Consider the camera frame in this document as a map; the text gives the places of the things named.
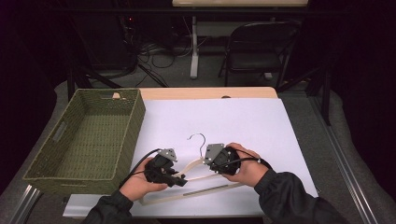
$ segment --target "white table leg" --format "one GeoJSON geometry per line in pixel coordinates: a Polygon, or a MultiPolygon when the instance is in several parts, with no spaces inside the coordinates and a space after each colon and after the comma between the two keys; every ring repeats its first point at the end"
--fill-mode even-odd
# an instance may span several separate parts
{"type": "Polygon", "coordinates": [[[197,46],[197,20],[192,17],[192,59],[190,78],[198,78],[198,46],[197,46]]]}

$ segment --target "black jacket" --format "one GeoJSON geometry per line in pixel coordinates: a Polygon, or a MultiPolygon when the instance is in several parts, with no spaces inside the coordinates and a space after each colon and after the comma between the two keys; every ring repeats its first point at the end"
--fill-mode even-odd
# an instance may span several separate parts
{"type": "MultiPolygon", "coordinates": [[[[348,223],[330,203],[307,194],[292,173],[269,170],[254,189],[262,211],[277,224],[348,223]]],[[[133,204],[117,190],[103,196],[82,223],[133,223],[129,212],[133,204]]]]}

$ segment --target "metal hook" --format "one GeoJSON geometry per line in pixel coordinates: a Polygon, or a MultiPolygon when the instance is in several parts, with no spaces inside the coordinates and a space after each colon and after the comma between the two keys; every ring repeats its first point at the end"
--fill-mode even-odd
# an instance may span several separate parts
{"type": "Polygon", "coordinates": [[[202,147],[205,145],[205,142],[206,142],[205,136],[204,136],[203,134],[201,134],[201,133],[195,133],[195,134],[193,134],[192,136],[190,136],[187,140],[190,140],[193,136],[195,136],[195,135],[197,135],[197,134],[200,134],[200,135],[204,138],[204,142],[202,143],[201,147],[199,148],[199,151],[201,152],[201,158],[202,158],[202,157],[203,157],[203,156],[202,156],[202,147]]]}

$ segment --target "person's left hand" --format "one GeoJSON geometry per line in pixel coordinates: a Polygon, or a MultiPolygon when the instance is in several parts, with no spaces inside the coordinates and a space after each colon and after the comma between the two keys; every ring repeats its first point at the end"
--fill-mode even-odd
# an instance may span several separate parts
{"type": "MultiPolygon", "coordinates": [[[[146,164],[152,158],[147,158],[136,168],[135,173],[139,173],[145,170],[146,164]]],[[[149,183],[144,173],[132,175],[125,184],[120,188],[120,192],[127,197],[129,200],[136,201],[143,198],[147,193],[160,191],[166,189],[166,184],[155,184],[149,183]]]]}

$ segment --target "person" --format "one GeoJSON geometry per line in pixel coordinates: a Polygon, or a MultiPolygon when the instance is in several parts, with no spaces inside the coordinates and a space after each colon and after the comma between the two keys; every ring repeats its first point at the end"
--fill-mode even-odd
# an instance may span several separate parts
{"type": "MultiPolygon", "coordinates": [[[[240,144],[231,143],[227,147],[236,149],[241,159],[250,155],[260,158],[255,151],[245,149],[240,144]]],[[[149,160],[145,159],[137,167],[137,174],[131,176],[120,190],[111,196],[103,196],[82,223],[133,223],[129,211],[134,201],[147,193],[167,188],[166,184],[149,183],[144,174],[139,173],[144,171],[149,160]]],[[[306,193],[300,178],[293,173],[277,174],[256,161],[242,161],[237,174],[223,176],[254,188],[259,194],[262,211],[276,224],[348,223],[329,202],[306,193]]]]}

